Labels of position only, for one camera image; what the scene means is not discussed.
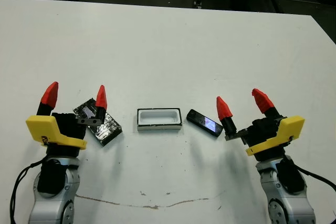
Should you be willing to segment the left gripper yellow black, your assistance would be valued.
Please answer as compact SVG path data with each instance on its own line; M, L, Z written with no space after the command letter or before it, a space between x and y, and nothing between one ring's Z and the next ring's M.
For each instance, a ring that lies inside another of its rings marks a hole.
M73 113L52 113L58 97L58 82L54 81L43 94L36 115L26 120L33 140L47 148L48 156L77 157L85 150L84 140L88 126L100 126L105 120L107 98L101 85L96 98L96 118L77 118Z

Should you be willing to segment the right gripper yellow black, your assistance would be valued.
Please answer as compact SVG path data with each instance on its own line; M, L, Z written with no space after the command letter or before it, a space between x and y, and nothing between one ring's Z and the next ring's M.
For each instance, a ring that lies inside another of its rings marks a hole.
M248 145L247 155L254 156L259 162L281 157L285 153L284 147L299 138L304 118L300 116L281 118L273 102L259 89L254 88L252 96L266 118L256 119L251 126L238 132L228 105L221 97L216 98L218 118L226 132L225 140L240 138Z

